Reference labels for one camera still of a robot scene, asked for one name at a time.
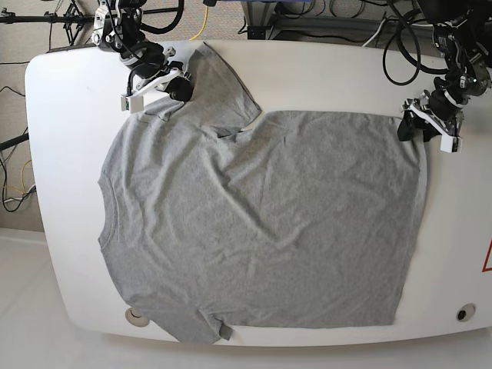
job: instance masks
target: red warning label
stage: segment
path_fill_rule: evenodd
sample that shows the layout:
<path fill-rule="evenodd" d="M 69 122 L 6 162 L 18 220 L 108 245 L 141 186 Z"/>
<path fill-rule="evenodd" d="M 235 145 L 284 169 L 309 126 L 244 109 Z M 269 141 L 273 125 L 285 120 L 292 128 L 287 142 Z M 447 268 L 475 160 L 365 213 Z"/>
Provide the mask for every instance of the red warning label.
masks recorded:
<path fill-rule="evenodd" d="M 492 271 L 492 256 L 490 255 L 491 251 L 492 251 L 492 241 L 490 241 L 489 251 L 487 252 L 487 256 L 485 257 L 484 269 L 482 269 L 482 272 Z"/>

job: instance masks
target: yellow cable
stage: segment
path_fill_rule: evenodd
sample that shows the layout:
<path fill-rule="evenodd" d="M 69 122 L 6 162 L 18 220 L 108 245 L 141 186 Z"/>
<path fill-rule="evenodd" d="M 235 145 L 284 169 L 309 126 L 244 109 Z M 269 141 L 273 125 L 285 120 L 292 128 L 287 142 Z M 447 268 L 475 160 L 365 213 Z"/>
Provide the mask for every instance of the yellow cable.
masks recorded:
<path fill-rule="evenodd" d="M 201 35 L 201 33 L 203 32 L 203 30 L 205 29 L 205 26 L 207 24 L 207 18 L 208 18 L 208 6 L 205 6 L 205 19 L 203 20 L 203 25 L 201 26 L 201 30 L 195 36 L 193 36 L 192 38 L 190 38 L 189 41 L 195 40 L 199 35 Z"/>
<path fill-rule="evenodd" d="M 22 192 L 21 190 L 19 190 L 18 188 L 14 187 L 14 186 L 3 186 L 3 188 L 6 190 L 8 190 L 10 188 L 11 190 L 17 191 L 19 194 L 25 194 L 25 192 Z"/>
<path fill-rule="evenodd" d="M 29 164 L 32 160 L 27 160 L 24 164 L 24 166 L 22 167 L 22 170 L 21 170 L 21 185 L 22 185 L 22 190 L 24 191 L 24 194 L 25 194 L 25 186 L 24 186 L 24 169 L 25 169 L 25 166 L 27 164 Z"/>

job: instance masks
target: floor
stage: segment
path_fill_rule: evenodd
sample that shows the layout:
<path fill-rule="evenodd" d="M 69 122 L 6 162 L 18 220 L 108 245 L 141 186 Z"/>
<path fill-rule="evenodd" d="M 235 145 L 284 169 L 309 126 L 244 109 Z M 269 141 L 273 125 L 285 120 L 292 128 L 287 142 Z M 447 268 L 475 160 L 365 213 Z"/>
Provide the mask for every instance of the floor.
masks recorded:
<path fill-rule="evenodd" d="M 314 7 L 306 14 L 306 16 L 332 16 L 329 9 L 328 0 L 313 0 Z M 96 0 L 77 0 L 77 4 L 85 14 L 93 14 L 97 8 Z M 54 12 L 57 5 L 60 5 L 58 11 L 62 14 L 68 7 L 69 0 L 48 0 L 39 1 L 31 0 L 30 2 L 20 2 L 19 0 L 3 0 L 2 7 L 6 7 L 10 12 L 15 12 L 17 15 L 42 15 L 46 11 Z M 171 6 L 173 2 L 164 2 L 163 0 L 149 0 L 145 5 L 146 9 L 161 8 Z M 350 17 L 357 12 L 360 7 L 358 0 L 338 0 L 332 2 L 333 11 L 340 17 Z M 285 5 L 293 12 L 302 12 L 308 8 L 308 5 L 303 3 L 289 3 Z M 406 11 L 411 8 L 410 0 L 400 0 L 397 6 L 401 11 Z M 362 18 L 381 19 L 384 12 L 387 11 L 384 7 L 366 5 Z M 146 15 L 145 21 L 151 25 L 162 26 L 168 24 L 173 17 L 173 14 Z M 204 17 L 204 6 L 202 0 L 186 0 L 183 19 L 178 27 L 162 36 L 149 35 L 152 41 L 162 40 L 185 40 L 195 35 L 200 29 Z M 210 9 L 208 16 L 207 27 L 200 39 L 245 39 L 246 35 L 238 35 L 238 30 L 243 25 L 243 13 L 241 4 L 235 1 L 222 1 L 214 8 Z M 23 62 L 28 61 L 36 55 L 45 53 L 50 48 L 48 35 L 50 26 L 48 24 L 23 24 L 23 25 L 0 25 L 2 37 L 0 38 L 0 62 Z M 79 43 L 84 43 L 90 35 L 90 27 L 85 29 Z M 279 39 L 294 39 L 307 42 L 337 42 L 344 43 L 341 40 L 332 38 L 308 38 L 302 35 L 284 33 L 279 36 Z M 387 36 L 381 38 L 380 46 Z M 51 48 L 59 48 L 67 45 L 65 31 L 61 25 L 54 25 L 52 28 Z M 432 50 L 430 42 L 423 43 L 423 53 L 432 55 L 435 52 Z M 13 89 L 24 91 L 24 73 L 26 65 L 0 65 L 0 87 L 8 85 Z M 20 135 L 27 127 L 27 118 L 25 113 L 24 98 L 5 90 L 0 94 L 0 141 L 13 138 Z M 18 146 L 15 154 L 8 162 L 7 168 L 9 173 L 8 184 L 20 187 L 21 168 L 31 158 L 29 144 L 24 143 Z M 25 186 L 28 188 L 34 184 L 34 176 L 32 173 L 32 165 L 28 163 L 25 167 Z M 15 192 L 8 190 L 8 196 L 14 195 Z M 0 227 L 24 229 L 30 231 L 43 231 L 42 219 L 39 211 L 36 195 L 29 198 L 15 213 L 8 213 L 0 207 Z"/>
<path fill-rule="evenodd" d="M 67 317 L 44 234 L 0 228 L 4 369 L 468 369 L 489 367 L 492 331 L 341 347 L 192 346 L 86 331 Z"/>

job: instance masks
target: gray t-shirt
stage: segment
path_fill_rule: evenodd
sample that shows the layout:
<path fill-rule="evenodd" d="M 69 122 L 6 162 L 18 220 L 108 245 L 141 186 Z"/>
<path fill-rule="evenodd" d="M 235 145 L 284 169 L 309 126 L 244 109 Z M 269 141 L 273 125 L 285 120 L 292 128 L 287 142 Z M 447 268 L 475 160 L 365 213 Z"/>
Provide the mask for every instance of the gray t-shirt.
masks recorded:
<path fill-rule="evenodd" d="M 192 101 L 132 115 L 99 181 L 102 254 L 125 302 L 179 341 L 229 325 L 392 324 L 424 208 L 421 140 L 396 118 L 260 114 L 207 45 Z"/>

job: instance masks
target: round hole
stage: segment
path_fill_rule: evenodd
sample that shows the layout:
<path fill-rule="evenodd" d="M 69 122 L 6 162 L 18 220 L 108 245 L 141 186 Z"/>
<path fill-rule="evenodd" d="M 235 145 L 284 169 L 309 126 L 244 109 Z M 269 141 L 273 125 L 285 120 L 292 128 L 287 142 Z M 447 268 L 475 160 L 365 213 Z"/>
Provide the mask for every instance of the round hole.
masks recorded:
<path fill-rule="evenodd" d="M 138 310 L 133 307 L 130 307 L 125 312 L 125 317 L 128 323 L 135 327 L 147 327 L 149 323 L 149 320 L 146 317 L 142 317 Z"/>
<path fill-rule="evenodd" d="M 456 319 L 460 322 L 469 321 L 475 314 L 477 307 L 474 304 L 466 304 L 456 314 Z"/>

